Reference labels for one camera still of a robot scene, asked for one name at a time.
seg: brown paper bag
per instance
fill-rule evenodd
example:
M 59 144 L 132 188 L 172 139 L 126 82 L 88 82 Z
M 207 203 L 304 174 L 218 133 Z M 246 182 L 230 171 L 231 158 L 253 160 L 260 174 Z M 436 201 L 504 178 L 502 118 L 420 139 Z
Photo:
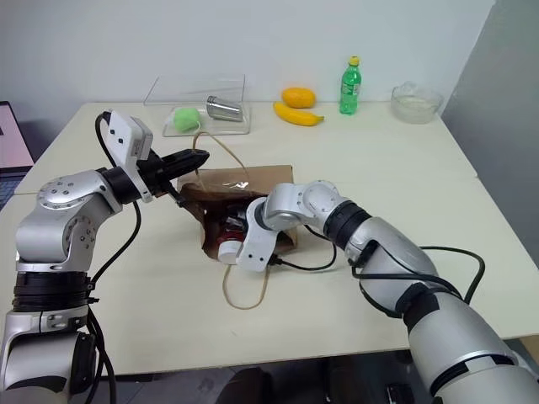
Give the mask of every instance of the brown paper bag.
M 245 205 L 268 195 L 278 183 L 293 183 L 292 166 L 247 167 L 248 177 L 242 168 L 200 170 L 200 180 L 195 173 L 178 180 L 184 208 L 201 223 L 201 243 L 205 254 L 217 259 L 219 223 L 230 205 Z M 296 229 L 279 233 L 276 253 L 296 247 Z

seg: clear plastic box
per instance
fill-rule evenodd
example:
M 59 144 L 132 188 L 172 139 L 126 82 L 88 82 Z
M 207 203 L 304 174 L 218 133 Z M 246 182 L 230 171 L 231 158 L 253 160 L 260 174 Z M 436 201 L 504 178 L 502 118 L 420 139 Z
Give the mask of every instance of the clear plastic box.
M 244 135 L 251 127 L 251 110 L 244 99 L 245 75 L 170 75 L 157 78 L 144 105 L 163 122 L 163 136 L 192 136 L 198 129 L 178 132 L 170 117 L 178 108 L 196 108 L 200 113 L 200 130 L 212 135 Z M 215 120 L 206 111 L 208 97 L 215 96 L 239 104 L 243 120 Z

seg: laptop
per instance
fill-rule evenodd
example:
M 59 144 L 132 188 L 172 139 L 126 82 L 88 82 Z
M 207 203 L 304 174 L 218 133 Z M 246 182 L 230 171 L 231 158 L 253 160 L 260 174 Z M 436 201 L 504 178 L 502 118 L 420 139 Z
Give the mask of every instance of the laptop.
M 0 101 L 0 209 L 34 166 L 8 101 Z

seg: bottle label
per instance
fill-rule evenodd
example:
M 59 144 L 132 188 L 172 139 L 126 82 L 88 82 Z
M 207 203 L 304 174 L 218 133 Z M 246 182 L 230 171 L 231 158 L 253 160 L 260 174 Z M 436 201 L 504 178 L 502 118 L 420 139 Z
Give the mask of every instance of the bottle label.
M 354 84 L 353 86 L 343 82 L 343 87 L 341 88 L 341 93 L 344 95 L 358 95 L 360 93 L 360 85 Z

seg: green bottle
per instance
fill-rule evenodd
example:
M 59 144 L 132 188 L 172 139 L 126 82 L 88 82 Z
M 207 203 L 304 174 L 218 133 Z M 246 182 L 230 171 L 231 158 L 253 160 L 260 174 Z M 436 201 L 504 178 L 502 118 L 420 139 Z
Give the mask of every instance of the green bottle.
M 357 97 L 360 93 L 361 75 L 360 58 L 351 56 L 348 68 L 344 71 L 343 80 L 340 85 L 340 106 L 341 114 L 352 115 L 357 110 Z

